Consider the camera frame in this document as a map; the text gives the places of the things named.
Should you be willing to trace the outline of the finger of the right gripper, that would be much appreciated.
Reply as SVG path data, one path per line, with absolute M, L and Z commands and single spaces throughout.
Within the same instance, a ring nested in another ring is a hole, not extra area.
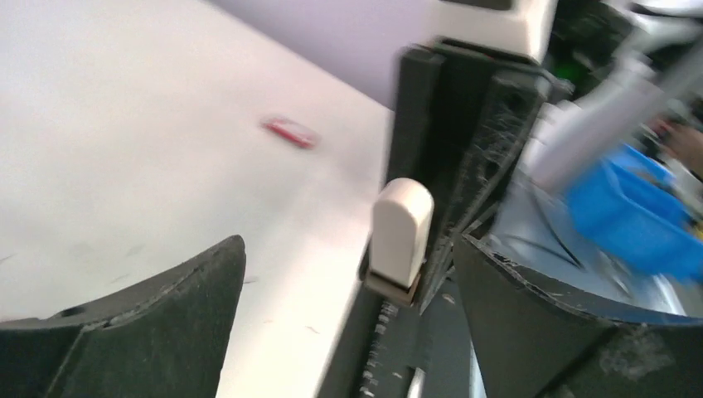
M 398 73 L 385 179 L 413 177 L 428 140 L 431 107 L 444 58 L 427 47 L 405 48 Z
M 438 151 L 442 167 L 431 187 L 439 210 L 415 298 L 419 312 L 448 273 L 453 239 L 500 200 L 501 184 L 511 176 L 550 89 L 542 72 L 498 71 L 470 94 L 471 104 L 459 114 L 458 137 Z

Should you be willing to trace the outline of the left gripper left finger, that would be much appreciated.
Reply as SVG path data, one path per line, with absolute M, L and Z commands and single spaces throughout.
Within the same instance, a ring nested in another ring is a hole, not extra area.
M 215 396 L 245 264 L 233 235 L 114 294 L 2 323 L 2 396 Z

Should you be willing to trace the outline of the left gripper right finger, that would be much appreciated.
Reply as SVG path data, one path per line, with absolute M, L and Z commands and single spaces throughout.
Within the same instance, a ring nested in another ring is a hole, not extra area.
M 488 396 L 701 396 L 699 318 L 577 289 L 469 235 L 453 258 Z

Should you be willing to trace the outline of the beige stapler cap piece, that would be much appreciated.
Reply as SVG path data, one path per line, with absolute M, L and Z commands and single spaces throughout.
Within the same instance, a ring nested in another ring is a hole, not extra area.
M 396 178 L 381 190 L 371 210 L 371 234 L 363 284 L 381 296 L 411 306 L 419 286 L 434 214 L 429 190 Z

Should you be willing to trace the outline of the red white staple box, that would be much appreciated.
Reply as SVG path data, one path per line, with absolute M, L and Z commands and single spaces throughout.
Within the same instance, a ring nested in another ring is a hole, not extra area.
M 318 136 L 311 129 L 288 118 L 267 118 L 261 122 L 261 126 L 298 148 L 314 148 L 319 141 Z

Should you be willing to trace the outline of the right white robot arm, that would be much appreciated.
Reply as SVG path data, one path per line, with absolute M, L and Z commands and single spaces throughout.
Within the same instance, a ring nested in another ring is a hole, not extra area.
M 535 121 L 555 86 L 543 68 L 550 34 L 565 24 L 603 20 L 575 41 L 589 62 L 614 61 L 614 73 L 583 99 L 560 106 L 543 127 Z M 662 32 L 632 33 L 627 17 L 598 2 L 433 1 L 427 45 L 410 46 L 397 70 L 395 117 L 386 186 L 413 200 L 419 228 L 372 221 L 363 282 L 401 303 L 425 302 L 453 263 L 452 239 L 471 224 L 468 153 L 488 138 L 496 172 L 478 173 L 486 196 L 518 168 L 518 193 L 501 206 L 488 235 L 492 248 L 589 293 L 636 307 L 682 315 L 679 295 L 663 277 L 635 276 L 592 244 L 579 240 L 546 198 L 562 192 L 668 100 L 696 89 L 691 75 L 702 58 L 702 10 L 649 9 Z M 410 231 L 411 240 L 395 237 Z

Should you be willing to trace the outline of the blue plastic bin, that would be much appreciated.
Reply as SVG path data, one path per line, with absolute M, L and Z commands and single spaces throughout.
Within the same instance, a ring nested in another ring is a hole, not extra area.
M 575 229 L 643 274 L 702 279 L 702 241 L 688 230 L 672 174 L 628 145 L 606 155 L 565 191 Z

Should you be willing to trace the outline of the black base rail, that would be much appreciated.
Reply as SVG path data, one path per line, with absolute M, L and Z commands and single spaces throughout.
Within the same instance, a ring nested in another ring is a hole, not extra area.
M 359 288 L 317 395 L 483 397 L 454 277 L 422 313 Z

